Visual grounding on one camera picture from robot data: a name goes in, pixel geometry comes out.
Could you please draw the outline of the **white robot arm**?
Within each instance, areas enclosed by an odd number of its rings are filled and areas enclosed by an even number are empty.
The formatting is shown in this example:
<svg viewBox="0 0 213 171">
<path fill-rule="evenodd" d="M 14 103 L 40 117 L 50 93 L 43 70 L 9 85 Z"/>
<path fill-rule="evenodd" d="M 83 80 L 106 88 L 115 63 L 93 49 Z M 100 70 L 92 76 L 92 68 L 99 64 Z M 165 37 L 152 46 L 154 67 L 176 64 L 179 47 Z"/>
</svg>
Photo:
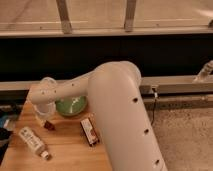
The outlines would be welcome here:
<svg viewBox="0 0 213 171">
<path fill-rule="evenodd" d="M 87 97 L 112 171 L 168 171 L 140 86 L 134 63 L 113 61 L 61 84 L 44 78 L 28 99 L 45 107 L 59 99 Z"/>
</svg>

